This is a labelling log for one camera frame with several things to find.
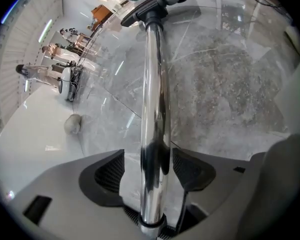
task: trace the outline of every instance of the white wall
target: white wall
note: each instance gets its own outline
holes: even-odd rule
[[[18,64],[40,64],[38,39],[51,19],[52,30],[62,15],[62,0],[19,0],[0,26],[0,128],[32,93],[16,72]]]
[[[59,22],[60,29],[76,28],[78,32],[90,36],[91,31],[87,29],[87,25],[92,22],[93,15],[91,11],[99,5],[98,0],[63,0],[64,18]]]
[[[61,44],[63,46],[69,45],[69,42],[66,39],[64,39],[62,35],[59,33],[59,29],[54,33],[53,37],[50,40],[50,43]]]
[[[0,192],[17,193],[45,170],[83,157],[78,136],[66,135],[72,103],[43,84],[20,106],[0,134]]]

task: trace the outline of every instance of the person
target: person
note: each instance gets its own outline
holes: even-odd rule
[[[78,35],[78,31],[75,30],[75,32],[73,31],[65,31],[63,28],[59,31],[59,33],[62,35],[62,37],[66,40],[68,40],[70,43],[75,43],[80,36],[83,37],[83,39],[81,40],[81,42],[88,44],[89,40],[91,39],[89,36],[86,36],[85,34],[80,34]]]
[[[76,30],[75,28],[69,28],[69,32],[74,35],[78,34],[78,30]]]
[[[43,46],[41,50],[43,53],[48,52],[52,59],[57,56],[67,61],[75,61],[75,63],[78,63],[80,60],[80,56],[78,54],[58,47],[54,43],[50,43],[48,46]]]
[[[61,59],[65,59],[68,61],[75,61],[76,64],[78,64],[79,60],[80,60],[80,56],[74,52],[68,51],[66,49],[62,49],[58,46],[56,46],[54,43],[50,43],[48,46],[43,46],[42,47],[42,52],[48,52],[51,55],[51,58],[53,59],[55,56],[61,58]],[[88,60],[88,59],[84,59],[82,62],[82,65],[85,68],[88,68],[90,70],[96,70],[96,65],[94,62]]]
[[[56,45],[57,47],[59,47],[59,48],[66,49],[66,50],[68,50],[69,52],[78,54],[79,56],[81,56],[81,55],[82,55],[82,52],[83,52],[82,50],[80,50],[80,49],[78,49],[78,48],[72,47],[71,45],[63,46],[63,45],[60,44],[60,43],[56,43],[55,45]]]
[[[43,65],[19,64],[15,71],[26,80],[37,80],[54,87],[59,86],[58,78],[62,75],[60,72],[53,71],[52,66]]]

